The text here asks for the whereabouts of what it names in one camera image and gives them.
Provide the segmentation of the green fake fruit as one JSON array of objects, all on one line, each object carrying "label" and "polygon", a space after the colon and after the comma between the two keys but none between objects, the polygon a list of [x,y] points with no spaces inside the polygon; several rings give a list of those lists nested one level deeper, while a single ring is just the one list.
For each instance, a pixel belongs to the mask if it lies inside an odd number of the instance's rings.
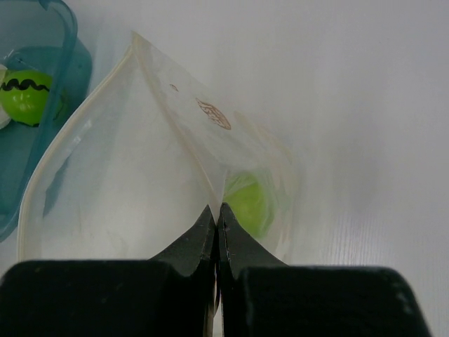
[{"label": "green fake fruit", "polygon": [[225,183],[223,202],[241,227],[256,239],[263,238],[274,219],[274,203],[266,187],[252,173],[237,173]]},{"label": "green fake fruit", "polygon": [[11,119],[28,126],[40,124],[53,78],[36,70],[11,72],[6,87]]}]

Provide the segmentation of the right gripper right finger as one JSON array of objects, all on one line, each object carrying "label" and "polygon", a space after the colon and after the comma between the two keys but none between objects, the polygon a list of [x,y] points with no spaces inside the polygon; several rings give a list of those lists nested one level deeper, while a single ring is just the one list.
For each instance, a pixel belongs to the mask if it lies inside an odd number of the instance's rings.
[{"label": "right gripper right finger", "polygon": [[217,224],[226,336],[429,336],[407,281],[387,267],[289,266],[223,204]]}]

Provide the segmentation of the clear zip top bag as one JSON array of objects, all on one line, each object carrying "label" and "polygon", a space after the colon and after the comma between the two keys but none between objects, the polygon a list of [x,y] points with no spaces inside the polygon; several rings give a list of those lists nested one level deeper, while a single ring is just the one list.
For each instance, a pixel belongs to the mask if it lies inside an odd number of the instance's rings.
[{"label": "clear zip top bag", "polygon": [[30,178],[18,260],[150,258],[204,209],[218,219],[227,179],[243,172],[274,203],[266,235],[253,238],[286,261],[300,172],[290,150],[133,33]]}]

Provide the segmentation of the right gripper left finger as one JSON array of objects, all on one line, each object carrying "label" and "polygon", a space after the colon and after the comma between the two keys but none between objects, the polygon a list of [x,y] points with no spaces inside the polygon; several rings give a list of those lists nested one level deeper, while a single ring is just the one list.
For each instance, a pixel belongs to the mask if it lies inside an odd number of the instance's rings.
[{"label": "right gripper left finger", "polygon": [[211,336],[210,209],[147,260],[29,260],[1,278],[2,336]]}]

